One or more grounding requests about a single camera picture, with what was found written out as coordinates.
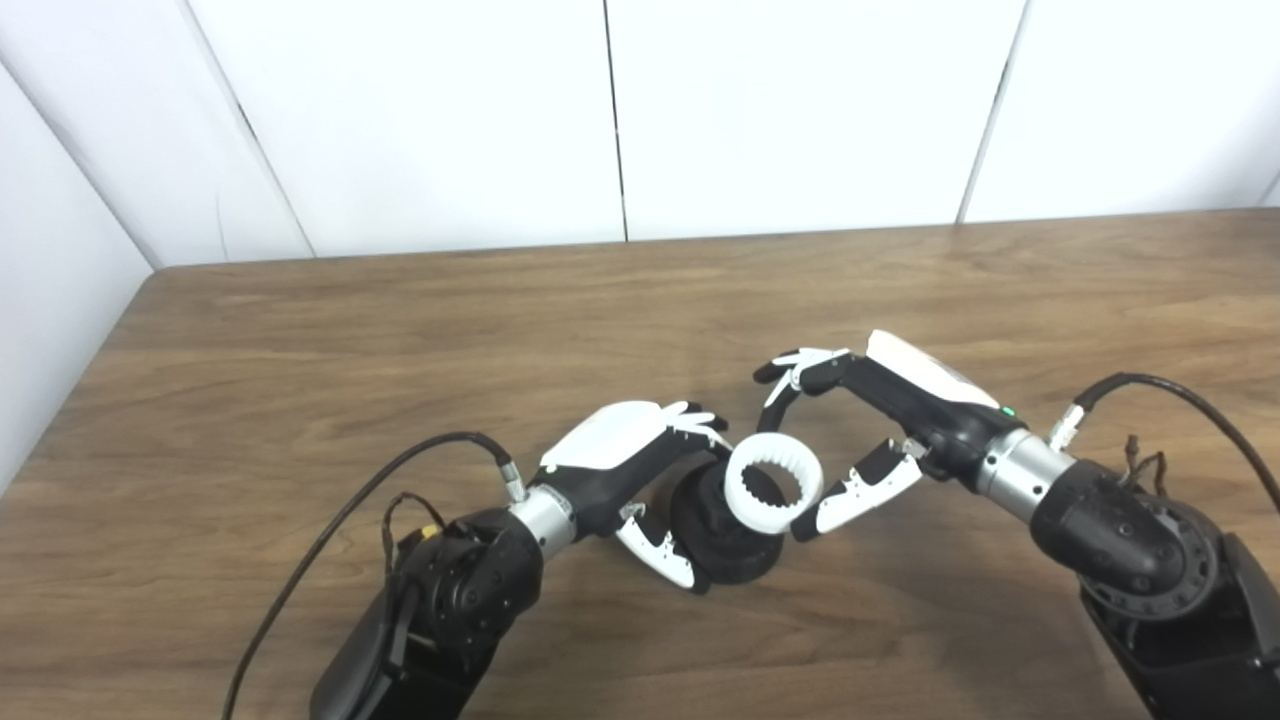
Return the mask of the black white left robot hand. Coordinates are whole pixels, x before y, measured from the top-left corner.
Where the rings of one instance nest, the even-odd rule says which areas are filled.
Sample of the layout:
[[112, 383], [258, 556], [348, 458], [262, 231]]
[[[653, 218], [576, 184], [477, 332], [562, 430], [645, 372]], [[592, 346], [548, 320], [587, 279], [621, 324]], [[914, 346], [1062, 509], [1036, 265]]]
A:
[[669, 514], [639, 497], [682, 457], [727, 459], [733, 448], [722, 436], [727, 427], [689, 401], [609, 404], [544, 452], [532, 484], [567, 507], [573, 542], [616, 538], [673, 585], [705, 594], [710, 580], [676, 536]]

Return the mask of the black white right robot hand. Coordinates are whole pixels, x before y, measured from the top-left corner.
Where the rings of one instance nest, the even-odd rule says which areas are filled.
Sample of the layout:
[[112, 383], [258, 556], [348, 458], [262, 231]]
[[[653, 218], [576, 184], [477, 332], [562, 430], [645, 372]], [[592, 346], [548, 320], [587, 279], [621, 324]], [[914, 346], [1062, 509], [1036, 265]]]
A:
[[974, 486], [988, 447], [1024, 423], [989, 393], [923, 350], [883, 329], [864, 354], [849, 348], [795, 348], [759, 366], [753, 379], [771, 384], [756, 429], [777, 432], [800, 396], [844, 388], [897, 424], [902, 441], [886, 439], [858, 461], [791, 523], [809, 542], [887, 503], [924, 477]]

